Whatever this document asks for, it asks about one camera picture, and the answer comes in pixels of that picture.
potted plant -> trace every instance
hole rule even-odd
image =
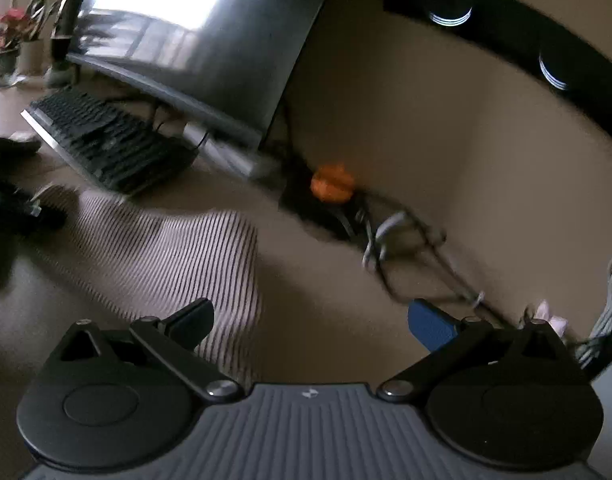
[[[60,2],[61,0],[55,0],[49,5],[47,0],[30,0],[25,9],[28,25],[23,31],[20,44],[19,73],[25,75],[41,73],[44,49],[43,40],[40,38],[41,31],[49,17],[57,10]]]
[[[0,16],[0,86],[12,82],[19,56],[19,46],[29,19],[23,9],[11,7]]]

keyboard keys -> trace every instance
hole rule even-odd
[[[144,189],[195,156],[139,118],[78,89],[34,101],[28,112],[94,180],[113,191]]]

computer monitor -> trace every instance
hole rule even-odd
[[[68,59],[250,147],[324,0],[84,0]]]

cable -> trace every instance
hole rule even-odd
[[[183,118],[183,114],[179,113],[179,111],[174,109],[170,110],[170,108],[165,103],[162,104],[162,106],[166,109],[165,111],[167,116],[165,119],[159,121],[159,124],[157,124],[157,127],[155,128],[156,132],[158,132],[161,126],[163,126],[164,124]]]
[[[576,358],[582,368],[586,368],[594,359],[597,359],[612,335],[612,259],[608,264],[608,291],[606,293],[606,306],[597,319],[587,341],[579,344]]]
[[[375,232],[375,243],[379,244],[379,260],[386,259],[386,244],[382,241],[388,232],[392,231],[396,227],[400,227],[401,224],[404,224],[407,220],[407,215],[403,211],[398,211],[393,215],[390,215],[387,219],[385,219],[379,227],[377,227],[377,231]],[[372,240],[368,240],[368,244],[366,245],[366,250],[363,253],[363,258],[361,260],[364,268],[368,267],[368,265],[372,261]]]
[[[201,137],[201,140],[199,141],[199,144],[197,144],[195,146],[195,150],[199,150],[199,148],[201,148],[204,143],[208,140],[208,136],[211,134],[210,130],[206,130],[206,133],[203,134],[203,137]]]
[[[290,167],[295,158],[300,158],[303,160],[303,157],[295,150],[294,147],[294,139],[292,135],[292,115],[291,108],[286,99],[283,99],[283,117],[286,126],[286,139],[282,143],[285,150],[285,155],[283,158],[285,167]],[[382,205],[388,206],[394,211],[401,211],[406,214],[407,219],[411,222],[412,228],[418,232],[422,238],[422,244],[415,248],[409,255],[409,257],[416,256],[417,253],[423,250],[429,250],[431,256],[435,260],[435,262],[439,265],[441,270],[445,272],[450,279],[459,287],[462,291],[455,291],[452,286],[449,285],[451,290],[457,294],[457,296],[464,301],[467,301],[471,305],[475,307],[475,310],[481,309],[484,310],[489,316],[492,316],[502,327],[510,328],[514,327],[512,323],[510,323],[500,312],[494,309],[490,304],[484,301],[484,294],[481,291],[476,291],[472,288],[466,280],[464,280],[451,266],[451,264],[445,259],[445,257],[439,253],[439,247],[441,247],[447,239],[446,232],[444,230],[437,230],[431,227],[427,222],[424,222],[419,216],[416,215],[411,209],[407,208],[403,205],[403,203],[398,202],[388,196],[377,193],[373,190],[363,189],[357,190],[357,194],[359,198],[362,200],[364,204],[364,227],[366,229],[367,234],[367,246],[364,252],[363,260],[368,263],[368,260],[374,260],[374,270],[377,274],[378,279],[380,280],[382,286],[388,293],[388,295],[398,303],[408,304],[414,298],[404,298],[400,296],[393,286],[391,286],[390,280],[386,272],[384,271],[381,264],[381,244],[379,243],[377,233],[372,229],[372,221],[369,214],[368,208],[368,199],[375,200],[376,202],[380,202]]]
[[[467,303],[470,303],[476,311],[477,309],[485,311],[489,316],[492,316],[504,328],[513,327],[512,323],[510,323],[499,311],[497,311],[489,303],[484,301],[483,292],[478,292],[473,287],[471,287],[468,282],[464,280],[452,268],[451,264],[439,252],[439,247],[441,247],[441,245],[446,241],[447,238],[446,233],[443,230],[438,231],[440,233],[438,240],[433,240],[433,237],[431,235],[431,232],[433,231],[432,227],[430,227],[427,223],[423,222],[417,215],[415,215],[410,209],[406,208],[400,202],[376,194],[372,191],[365,190],[363,194],[365,196],[372,196],[373,198],[378,198],[378,200],[380,200],[382,203],[385,203],[386,205],[389,205],[393,208],[399,208],[408,216],[408,219],[410,219],[413,224],[413,228],[421,235],[423,240],[423,244],[419,246],[419,250],[414,251],[411,256],[414,257],[415,254],[417,252],[420,252],[421,250],[428,250],[431,256],[433,257],[433,260],[438,264],[440,269],[450,277],[454,285],[457,285],[457,287],[451,286],[451,284],[444,280],[444,283],[446,283],[446,285],[448,285],[448,287],[455,293],[455,295],[457,295],[457,298],[460,301],[466,301]],[[372,256],[371,261],[374,263],[374,271],[378,279],[380,280],[383,288],[394,301],[403,304],[410,304],[415,298],[405,298],[404,296],[401,296],[397,291],[395,291],[392,284],[390,283],[390,280],[388,279],[387,273],[385,272],[381,264],[382,246],[380,240],[377,239],[375,230],[373,230],[372,228],[372,219],[368,211],[367,203],[365,203],[364,206],[362,220],[363,224],[365,225],[366,235],[368,238],[366,251]],[[434,303],[439,303],[447,302],[451,299],[454,300],[454,298],[440,298],[439,300],[433,298],[432,301]]]
[[[159,109],[159,105],[160,104],[161,104],[161,101],[159,101],[158,99],[155,99],[152,102],[152,104],[150,105],[150,114],[148,116],[148,120],[146,121],[146,124],[148,125],[148,128],[153,128],[154,127],[154,125],[155,125],[155,117],[157,115],[157,110]]]

logo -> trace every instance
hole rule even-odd
[[[314,399],[319,395],[319,392],[314,388],[309,388],[308,391],[302,392],[301,394],[307,399]]]

